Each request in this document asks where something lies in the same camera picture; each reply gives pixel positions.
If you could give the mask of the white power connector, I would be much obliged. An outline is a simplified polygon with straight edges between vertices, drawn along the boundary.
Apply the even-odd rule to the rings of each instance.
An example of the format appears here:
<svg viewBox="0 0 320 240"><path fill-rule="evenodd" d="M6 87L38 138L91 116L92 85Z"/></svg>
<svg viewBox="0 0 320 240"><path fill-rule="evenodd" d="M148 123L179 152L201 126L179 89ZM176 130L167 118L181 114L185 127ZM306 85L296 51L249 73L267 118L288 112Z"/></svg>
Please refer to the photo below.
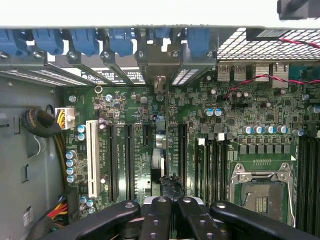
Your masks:
<svg viewBox="0 0 320 240"><path fill-rule="evenodd" d="M75 128L75 109L73 107L56 107L55 119L61 130L73 130Z"/></svg>

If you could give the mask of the installed green RAM stick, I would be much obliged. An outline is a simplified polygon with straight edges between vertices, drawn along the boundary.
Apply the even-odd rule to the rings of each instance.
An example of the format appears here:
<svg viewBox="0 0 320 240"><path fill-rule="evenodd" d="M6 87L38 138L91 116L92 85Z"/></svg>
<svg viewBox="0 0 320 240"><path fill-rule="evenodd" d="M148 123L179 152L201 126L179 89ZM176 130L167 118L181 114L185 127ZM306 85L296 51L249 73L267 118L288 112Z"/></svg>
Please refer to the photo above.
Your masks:
<svg viewBox="0 0 320 240"><path fill-rule="evenodd" d="M195 194L203 202L207 199L208 144L205 138L197 138L195 146Z"/></svg>

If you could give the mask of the green motherboard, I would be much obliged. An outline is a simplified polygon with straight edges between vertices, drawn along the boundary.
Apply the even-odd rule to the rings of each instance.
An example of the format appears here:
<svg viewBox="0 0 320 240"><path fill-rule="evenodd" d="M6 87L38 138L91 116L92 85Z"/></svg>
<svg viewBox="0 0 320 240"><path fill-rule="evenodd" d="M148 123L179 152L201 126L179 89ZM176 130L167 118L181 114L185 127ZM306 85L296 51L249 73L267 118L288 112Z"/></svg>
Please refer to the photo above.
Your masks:
<svg viewBox="0 0 320 240"><path fill-rule="evenodd" d="M288 163L293 174L295 227L320 237L320 66L288 65L263 72L258 79L232 77L222 82L213 72L190 86L170 87L169 173L161 195L172 201L197 197L197 138L207 141L205 207L229 201L230 178L236 164L246 170L278 170ZM134 139L134 192L142 205L151 195L150 146L143 146L148 117L148 87L78 87L65 92L75 110L75 126L65 132L67 182L77 188L80 219L127 199L125 125ZM89 197L86 121L98 121L100 194ZM187 180L179 176L178 125L187 125ZM110 202L108 126L116 127L118 198Z"/></svg>

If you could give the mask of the short PCIe expansion slot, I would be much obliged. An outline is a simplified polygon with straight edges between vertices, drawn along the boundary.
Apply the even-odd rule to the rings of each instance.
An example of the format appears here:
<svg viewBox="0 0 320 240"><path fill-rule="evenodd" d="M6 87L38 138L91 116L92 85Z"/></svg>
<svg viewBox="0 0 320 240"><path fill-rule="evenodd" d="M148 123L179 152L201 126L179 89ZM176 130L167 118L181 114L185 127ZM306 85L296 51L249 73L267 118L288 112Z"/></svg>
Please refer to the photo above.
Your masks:
<svg viewBox="0 0 320 240"><path fill-rule="evenodd" d="M144 147L151 145L151 126L149 124L142 125L142 142Z"/></svg>

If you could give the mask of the blue slot latch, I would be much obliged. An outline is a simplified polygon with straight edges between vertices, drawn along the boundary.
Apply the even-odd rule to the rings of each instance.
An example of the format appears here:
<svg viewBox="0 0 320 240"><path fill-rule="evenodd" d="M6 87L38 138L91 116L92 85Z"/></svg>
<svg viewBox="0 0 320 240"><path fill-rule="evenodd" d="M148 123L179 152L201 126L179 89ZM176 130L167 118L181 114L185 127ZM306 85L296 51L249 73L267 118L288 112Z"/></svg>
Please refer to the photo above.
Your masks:
<svg viewBox="0 0 320 240"><path fill-rule="evenodd" d="M95 28L74 28L70 30L76 51L91 57L100 54L98 34Z"/></svg>
<svg viewBox="0 0 320 240"><path fill-rule="evenodd" d="M150 41L162 40L163 38L170 38L170 27L154 27L150 28L148 32L148 39Z"/></svg>
<svg viewBox="0 0 320 240"><path fill-rule="evenodd" d="M11 56L25 57L28 46L25 35L19 29L0 29L0 51Z"/></svg>
<svg viewBox="0 0 320 240"><path fill-rule="evenodd" d="M63 35L59 29L42 28L32 30L33 39L38 48L52 56L62 55L64 52Z"/></svg>
<svg viewBox="0 0 320 240"><path fill-rule="evenodd" d="M131 28L110 28L109 45L110 49L120 57L133 54L133 36Z"/></svg>
<svg viewBox="0 0 320 240"><path fill-rule="evenodd" d="M191 55L193 57L200 57L209 50L210 29L205 27L189 27L186 39Z"/></svg>

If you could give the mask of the open grey PC case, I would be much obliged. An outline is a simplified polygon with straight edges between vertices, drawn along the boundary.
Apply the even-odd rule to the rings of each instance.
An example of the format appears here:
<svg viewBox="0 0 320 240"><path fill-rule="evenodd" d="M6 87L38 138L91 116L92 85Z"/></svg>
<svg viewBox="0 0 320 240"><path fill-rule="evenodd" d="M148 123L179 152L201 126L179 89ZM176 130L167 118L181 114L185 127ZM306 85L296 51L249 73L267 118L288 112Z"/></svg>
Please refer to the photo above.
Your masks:
<svg viewBox="0 0 320 240"><path fill-rule="evenodd" d="M149 40L150 28L164 27L171 28L170 38ZM78 189L67 181L67 130L61 130L56 122L55 108L70 108L65 102L65 92L73 88L147 87L146 83L122 84L123 81L103 65L101 52L111 50L110 28L131 28L134 57L138 48L155 44L164 52L173 48L172 56L179 59L179 65L182 46L188 44L188 28L209 28L206 55L216 62L195 81L214 73L221 82L241 76L239 83L244 84L258 79L264 72L283 72L289 65L320 66L320 26L0 26L0 29L21 30L28 49L24 57L0 51L0 240L38 240L84 219L77 215ZM51 55L38 48L32 34L34 29L59 29L63 54ZM71 29L96 30L99 55L81 53L81 62L111 80L114 86L67 63L68 51L77 51ZM181 220L177 200L172 200L169 240L195 240L177 232ZM141 227L140 218L136 224L126 225L123 232L113 233L106 240L138 240Z"/></svg>

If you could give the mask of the CPU socket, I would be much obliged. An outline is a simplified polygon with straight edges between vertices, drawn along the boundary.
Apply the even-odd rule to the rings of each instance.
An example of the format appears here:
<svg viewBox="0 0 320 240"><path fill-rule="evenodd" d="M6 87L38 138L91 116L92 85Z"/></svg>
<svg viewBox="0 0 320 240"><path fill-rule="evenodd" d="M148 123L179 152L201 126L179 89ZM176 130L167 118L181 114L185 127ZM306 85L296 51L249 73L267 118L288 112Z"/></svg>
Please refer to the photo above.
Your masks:
<svg viewBox="0 0 320 240"><path fill-rule="evenodd" d="M229 181L228 200L247 210L292 226L288 173L292 171L287 162L281 163L277 170L246 170L243 164L237 163Z"/></svg>

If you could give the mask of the thin metal locking lever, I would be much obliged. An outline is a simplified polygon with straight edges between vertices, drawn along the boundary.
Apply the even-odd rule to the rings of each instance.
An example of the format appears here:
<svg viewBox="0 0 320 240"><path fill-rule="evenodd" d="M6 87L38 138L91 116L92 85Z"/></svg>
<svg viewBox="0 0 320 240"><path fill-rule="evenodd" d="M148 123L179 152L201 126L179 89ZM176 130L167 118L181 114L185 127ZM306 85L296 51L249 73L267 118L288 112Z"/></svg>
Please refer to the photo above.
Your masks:
<svg viewBox="0 0 320 240"><path fill-rule="evenodd" d="M289 210L290 216L292 221L292 227L296 227L296 218L294 215L294 208L293 208L293 175L292 173L288 173L288 181L287 181L287 189L288 189L288 201L289 201Z"/></svg>

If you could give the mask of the white PCI expansion slot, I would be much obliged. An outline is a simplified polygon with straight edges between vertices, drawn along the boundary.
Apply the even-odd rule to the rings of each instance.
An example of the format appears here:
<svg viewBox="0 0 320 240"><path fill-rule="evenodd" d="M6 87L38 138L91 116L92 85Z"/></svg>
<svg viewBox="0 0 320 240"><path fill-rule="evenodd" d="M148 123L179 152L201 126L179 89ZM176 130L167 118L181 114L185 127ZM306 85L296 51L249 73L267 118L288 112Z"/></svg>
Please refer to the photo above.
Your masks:
<svg viewBox="0 0 320 240"><path fill-rule="evenodd" d="M85 123L88 197L98 198L100 195L100 151L98 121L87 120Z"/></svg>

